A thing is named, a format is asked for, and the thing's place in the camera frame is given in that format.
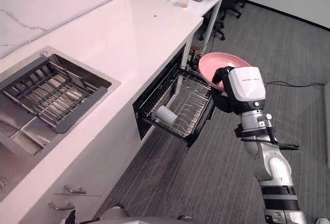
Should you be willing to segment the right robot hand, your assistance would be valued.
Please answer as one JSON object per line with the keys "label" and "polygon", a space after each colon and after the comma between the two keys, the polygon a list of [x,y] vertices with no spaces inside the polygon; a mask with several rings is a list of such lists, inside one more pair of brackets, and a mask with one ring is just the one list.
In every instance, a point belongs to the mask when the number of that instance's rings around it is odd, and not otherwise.
{"label": "right robot hand", "polygon": [[213,101],[220,110],[236,115],[263,110],[266,90],[258,67],[223,67],[213,75],[212,83],[222,82],[227,96],[213,92]]}

